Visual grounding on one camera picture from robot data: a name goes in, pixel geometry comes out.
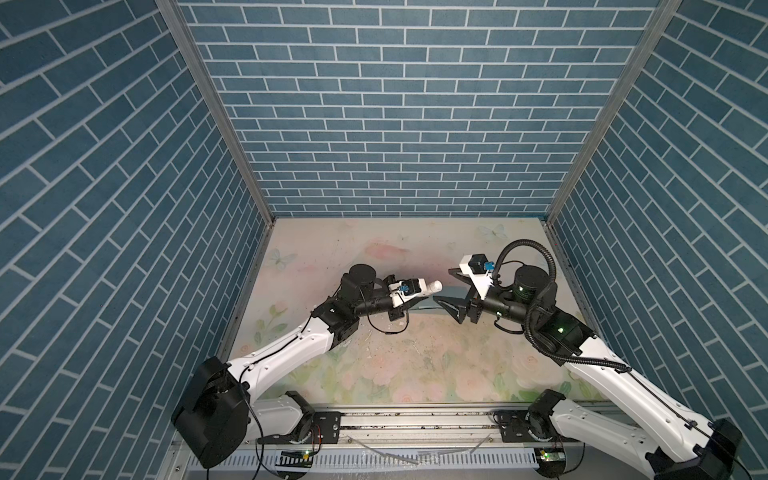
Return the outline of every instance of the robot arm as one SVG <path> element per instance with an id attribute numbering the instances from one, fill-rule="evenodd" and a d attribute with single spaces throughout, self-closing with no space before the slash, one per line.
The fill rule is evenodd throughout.
<path id="1" fill-rule="evenodd" d="M 391 320 L 440 291 L 440 282 L 384 280 L 368 265 L 342 275 L 339 289 L 310 318 L 269 345 L 222 363 L 211 357 L 194 373 L 171 419 L 204 468 L 221 463 L 246 435 L 285 435 L 299 441 L 308 434 L 314 410 L 296 392 L 259 400 L 275 382 L 306 361 L 349 338 L 360 315 L 388 312 Z"/>
<path id="2" fill-rule="evenodd" d="M 506 255 L 518 246 L 534 247 L 549 272 L 531 265 L 515 271 L 508 286 L 498 281 Z M 482 311 L 523 324 L 525 338 L 558 365 L 587 380 L 627 413 L 640 428 L 581 409 L 547 390 L 531 405 L 531 433 L 542 440 L 558 435 L 581 440 L 658 480 L 714 480 L 730 477 L 741 432 L 728 420 L 710 422 L 671 398 L 623 362 L 594 332 L 555 306 L 554 257 L 541 244 L 517 240 L 496 261 L 483 254 L 462 258 L 449 271 L 470 286 L 466 298 L 435 296 L 459 323 L 477 323 Z M 510 332 L 498 324 L 505 332 Z"/>

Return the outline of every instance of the slotted cable tray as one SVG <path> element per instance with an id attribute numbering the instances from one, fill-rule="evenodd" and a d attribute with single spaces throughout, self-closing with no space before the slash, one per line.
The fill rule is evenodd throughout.
<path id="1" fill-rule="evenodd" d="M 324 449 L 313 457 L 311 468 L 280 466 L 291 465 L 301 460 L 297 458 L 280 457 L 280 450 L 264 452 L 263 463 L 267 468 L 281 472 L 315 472 L 315 473 L 363 473 L 363 472 L 394 472 L 407 470 L 450 470 L 450 469 L 510 469 L 538 468 L 534 449 L 525 447 L 514 448 L 483 448 L 474 452 L 440 453 L 439 450 L 422 449 L 380 449 L 391 455 L 408 458 L 406 462 L 397 458 L 383 456 L 366 449 Z M 240 470 L 255 470 L 257 457 L 255 452 L 237 451 L 224 462 L 215 467 L 216 470 L 235 472 Z M 192 455 L 187 470 L 204 470 L 198 460 Z"/>

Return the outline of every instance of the black cylindrical motor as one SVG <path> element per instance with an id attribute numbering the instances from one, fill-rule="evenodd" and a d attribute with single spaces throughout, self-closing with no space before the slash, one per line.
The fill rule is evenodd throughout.
<path id="1" fill-rule="evenodd" d="M 534 265 L 523 265 L 515 271 L 515 281 L 512 283 L 510 293 L 515 302 L 528 305 L 536 296 L 536 293 L 547 286 L 548 280 L 549 275 L 541 268 Z M 556 288 L 556 285 L 553 285 L 550 291 L 556 291 Z M 554 299 L 554 295 L 550 295 L 550 292 L 548 292 L 547 297 L 550 296 Z"/>
<path id="2" fill-rule="evenodd" d="M 385 289 L 373 290 L 372 296 L 366 296 L 355 305 L 355 315 L 373 315 L 392 308 L 392 298 Z"/>
<path id="3" fill-rule="evenodd" d="M 361 292 L 365 298 L 371 296 L 375 281 L 376 271 L 372 266 L 364 263 L 352 265 L 349 273 L 341 276 L 339 298 L 354 305 L 361 299 Z"/>

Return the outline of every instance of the metal bracket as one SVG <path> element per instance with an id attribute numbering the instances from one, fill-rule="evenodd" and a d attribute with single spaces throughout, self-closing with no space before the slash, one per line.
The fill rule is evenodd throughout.
<path id="1" fill-rule="evenodd" d="M 498 410 L 493 418 L 502 434 L 504 443 L 538 442 L 531 436 L 530 427 L 525 421 L 528 410 Z"/>
<path id="2" fill-rule="evenodd" d="M 417 303 L 423 300 L 427 300 L 427 297 L 417 296 L 416 298 L 411 298 L 410 300 L 403 303 L 402 305 L 393 308 L 388 312 L 389 321 L 394 322 L 395 320 L 399 320 L 403 318 L 404 316 L 406 316 L 406 310 L 408 310 L 409 308 L 411 308 L 412 306 L 416 305 Z"/>
<path id="3" fill-rule="evenodd" d="M 312 425 L 320 427 L 320 435 L 323 437 L 323 444 L 334 445 L 339 443 L 339 429 L 341 428 L 341 412 L 315 412 L 312 417 Z M 288 442 L 289 435 L 271 435 L 258 439 L 261 445 L 297 445 Z M 312 443 L 312 437 L 301 442 L 299 445 L 309 445 Z"/>

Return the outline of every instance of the green leaf print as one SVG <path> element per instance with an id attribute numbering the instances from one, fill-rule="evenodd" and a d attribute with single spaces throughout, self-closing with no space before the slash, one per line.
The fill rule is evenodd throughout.
<path id="1" fill-rule="evenodd" d="M 445 352 L 442 354 L 442 369 L 447 370 L 451 368 L 451 363 L 453 361 L 452 355 L 450 352 Z"/>
<path id="2" fill-rule="evenodd" d="M 350 395 L 352 401 L 350 403 L 369 403 L 371 400 L 371 391 L 373 390 L 373 382 L 369 379 L 359 377 L 352 385 Z"/>
<path id="3" fill-rule="evenodd" d="M 538 392 L 532 390 L 520 390 L 518 393 L 520 394 L 520 398 L 523 399 L 523 402 L 533 402 L 538 398 Z"/>
<path id="4" fill-rule="evenodd" d="M 493 391 L 498 393 L 499 398 L 505 399 L 509 395 L 509 391 L 507 390 L 507 384 L 504 382 L 504 377 L 502 377 L 501 373 L 497 373 L 495 377 L 493 377 Z"/>
<path id="5" fill-rule="evenodd" d="M 346 351 L 346 348 L 347 348 L 347 345 L 337 346 L 335 349 L 329 350 L 326 353 L 326 355 L 328 356 L 328 358 L 330 358 L 331 360 L 333 360 L 335 362 L 335 361 L 337 361 L 339 359 L 339 357 L 341 355 L 344 354 L 344 352 Z"/>
<path id="6" fill-rule="evenodd" d="M 374 402 L 391 402 L 392 394 L 389 392 L 389 387 L 386 385 L 374 385 L 371 392 L 371 400 Z"/>
<path id="7" fill-rule="evenodd" d="M 310 379 L 311 374 L 312 374 L 311 368 L 307 368 L 306 366 L 300 366 L 299 368 L 289 373 L 288 376 L 293 380 L 293 382 L 296 385 L 304 385 L 306 381 Z"/>
<path id="8" fill-rule="evenodd" d="M 270 305 L 270 316 L 272 316 L 272 318 L 275 319 L 278 316 L 283 315 L 287 310 L 288 310 L 287 308 L 278 310 L 275 305 Z"/>
<path id="9" fill-rule="evenodd" d="M 568 393 L 571 393 L 571 383 L 570 382 L 563 382 L 558 387 L 558 392 L 562 393 L 565 396 L 568 396 Z"/>
<path id="10" fill-rule="evenodd" d="M 599 400 L 601 399 L 600 393 L 592 385 L 586 383 L 584 380 L 578 381 L 578 388 L 581 390 L 581 394 L 586 400 Z"/>
<path id="11" fill-rule="evenodd" d="M 333 367 L 329 366 L 326 371 L 323 372 L 323 376 L 320 377 L 321 386 L 326 391 L 328 398 L 333 397 L 333 392 L 336 390 L 336 371 Z"/>
<path id="12" fill-rule="evenodd" d="M 273 326 L 270 329 L 270 335 L 273 334 L 273 333 L 280 333 L 283 330 L 285 330 L 286 328 L 288 328 L 288 324 L 287 323 L 278 323 L 277 325 Z"/>
<path id="13" fill-rule="evenodd" d="M 341 391 L 341 403 L 346 403 L 346 404 L 354 403 L 353 397 L 352 397 L 352 390 Z"/>

